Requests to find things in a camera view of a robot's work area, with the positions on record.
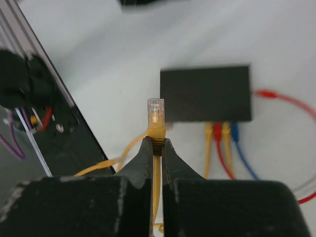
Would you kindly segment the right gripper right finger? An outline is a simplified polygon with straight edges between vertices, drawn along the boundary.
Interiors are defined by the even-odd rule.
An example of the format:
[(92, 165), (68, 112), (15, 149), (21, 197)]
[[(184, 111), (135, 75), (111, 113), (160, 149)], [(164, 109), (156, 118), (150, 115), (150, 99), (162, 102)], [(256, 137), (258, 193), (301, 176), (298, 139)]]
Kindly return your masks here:
[(276, 181), (207, 180), (162, 145), (166, 237), (308, 237), (290, 189)]

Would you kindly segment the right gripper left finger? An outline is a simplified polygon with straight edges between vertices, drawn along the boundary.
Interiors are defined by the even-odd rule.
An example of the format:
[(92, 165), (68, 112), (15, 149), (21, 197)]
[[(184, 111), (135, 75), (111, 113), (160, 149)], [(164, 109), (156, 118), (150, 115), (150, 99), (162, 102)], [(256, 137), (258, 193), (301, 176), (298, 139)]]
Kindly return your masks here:
[(3, 237), (150, 237), (152, 143), (110, 176), (45, 177), (17, 184), (0, 210)]

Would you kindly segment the black network switch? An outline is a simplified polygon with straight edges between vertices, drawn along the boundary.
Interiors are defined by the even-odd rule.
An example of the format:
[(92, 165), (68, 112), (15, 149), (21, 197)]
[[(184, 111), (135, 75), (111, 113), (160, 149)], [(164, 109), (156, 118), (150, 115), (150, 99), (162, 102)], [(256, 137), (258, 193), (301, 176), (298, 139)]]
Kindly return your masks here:
[(160, 98), (169, 123), (251, 121), (250, 66), (163, 69)]

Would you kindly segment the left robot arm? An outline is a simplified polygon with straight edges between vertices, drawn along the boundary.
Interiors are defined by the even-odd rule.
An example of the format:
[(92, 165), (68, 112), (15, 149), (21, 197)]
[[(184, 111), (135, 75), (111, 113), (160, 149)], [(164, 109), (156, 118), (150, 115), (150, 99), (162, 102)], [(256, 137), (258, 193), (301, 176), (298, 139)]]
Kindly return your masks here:
[(1, 106), (7, 109), (48, 106), (55, 95), (53, 75), (41, 57), (0, 50)]

